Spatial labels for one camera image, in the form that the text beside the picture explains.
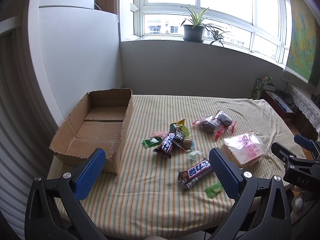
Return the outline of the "white gloved right hand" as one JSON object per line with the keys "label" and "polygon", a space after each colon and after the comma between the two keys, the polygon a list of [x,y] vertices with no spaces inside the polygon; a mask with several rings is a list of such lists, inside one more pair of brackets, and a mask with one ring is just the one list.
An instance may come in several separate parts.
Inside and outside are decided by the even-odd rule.
{"label": "white gloved right hand", "polygon": [[303,190],[297,186],[289,184],[285,186],[287,193],[287,199],[291,206],[291,222],[298,222],[303,218],[309,211],[311,211],[316,203],[318,197],[306,190]]}

